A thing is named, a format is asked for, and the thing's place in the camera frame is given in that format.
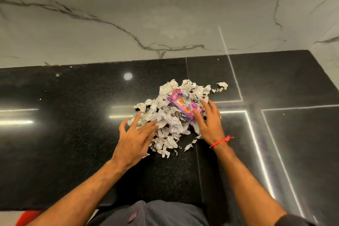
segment right hand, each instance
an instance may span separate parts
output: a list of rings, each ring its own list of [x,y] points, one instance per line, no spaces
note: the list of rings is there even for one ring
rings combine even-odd
[[[207,117],[206,123],[198,110],[193,110],[193,114],[199,125],[202,137],[211,146],[213,143],[225,138],[225,134],[221,126],[220,111],[211,100],[209,100],[210,106],[202,99],[200,102],[205,108]]]

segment left hand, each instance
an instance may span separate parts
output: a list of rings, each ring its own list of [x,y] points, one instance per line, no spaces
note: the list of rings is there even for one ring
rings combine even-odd
[[[155,125],[157,121],[151,121],[136,129],[140,114],[137,114],[127,131],[125,125],[128,119],[122,121],[119,127],[120,139],[111,160],[124,172],[135,166],[147,155],[148,147],[155,135],[155,130],[158,128]]]

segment forearm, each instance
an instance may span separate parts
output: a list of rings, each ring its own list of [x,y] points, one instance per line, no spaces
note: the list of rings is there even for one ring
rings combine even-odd
[[[286,214],[225,142],[214,150],[225,169],[230,186],[248,226],[273,226]]]
[[[83,226],[125,171],[112,160],[50,207],[29,226]]]

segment hand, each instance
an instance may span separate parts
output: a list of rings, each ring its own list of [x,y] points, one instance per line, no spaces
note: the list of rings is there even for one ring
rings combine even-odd
[[[205,108],[207,121],[206,123],[204,122],[204,119],[198,110],[193,110],[194,118],[199,125],[202,137],[209,145],[212,145],[213,143],[225,138],[225,134],[221,126],[220,111],[211,100],[209,100],[210,106],[202,99],[200,102]]]
[[[147,155],[148,147],[158,128],[155,125],[157,121],[151,121],[136,129],[140,114],[137,114],[128,131],[125,130],[128,119],[122,121],[119,127],[120,138],[111,160],[124,172]]]

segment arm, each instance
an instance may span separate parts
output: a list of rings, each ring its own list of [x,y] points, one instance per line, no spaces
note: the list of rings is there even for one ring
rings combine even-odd
[[[158,126],[155,125],[156,121],[152,121],[136,130],[139,118],[140,113],[127,132],[127,120],[121,123],[120,139],[111,160],[28,226],[85,225],[108,190],[146,155]]]
[[[204,100],[201,100],[201,103],[205,108],[207,121],[205,123],[197,111],[194,111],[194,117],[199,124],[201,135],[209,145],[212,145],[225,138],[220,111],[212,101],[209,101],[210,106]],[[226,171],[248,226],[274,226],[286,215],[286,211],[260,185],[226,142],[216,145],[213,149]]]

